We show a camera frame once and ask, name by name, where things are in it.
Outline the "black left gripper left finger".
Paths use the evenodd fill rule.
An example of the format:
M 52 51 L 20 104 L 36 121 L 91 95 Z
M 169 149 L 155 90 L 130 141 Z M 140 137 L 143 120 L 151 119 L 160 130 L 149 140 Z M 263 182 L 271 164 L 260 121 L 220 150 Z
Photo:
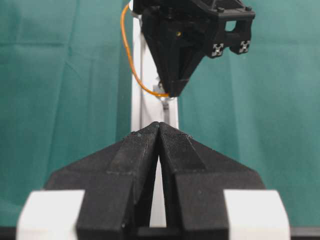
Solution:
M 80 240 L 126 240 L 150 224 L 159 127 L 153 122 L 51 174 L 46 190 L 84 190 Z

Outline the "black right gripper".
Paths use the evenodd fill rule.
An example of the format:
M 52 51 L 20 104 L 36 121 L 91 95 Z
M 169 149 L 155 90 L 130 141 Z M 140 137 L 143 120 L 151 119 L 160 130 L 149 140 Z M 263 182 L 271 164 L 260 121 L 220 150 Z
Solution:
M 185 24 L 200 40 L 202 52 L 195 46 L 180 48 L 174 35 L 144 33 L 165 93 L 178 97 L 205 55 L 220 57 L 225 48 L 237 55 L 249 51 L 252 23 L 256 16 L 241 0 L 134 0 L 132 10 L 159 11 L 161 16 Z

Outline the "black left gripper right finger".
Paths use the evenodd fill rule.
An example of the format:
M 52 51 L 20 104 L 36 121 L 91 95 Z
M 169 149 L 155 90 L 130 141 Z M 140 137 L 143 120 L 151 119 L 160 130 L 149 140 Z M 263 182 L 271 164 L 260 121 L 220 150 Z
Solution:
M 164 122 L 158 137 L 167 226 L 184 240 L 227 240 L 223 191 L 264 190 L 260 175 Z

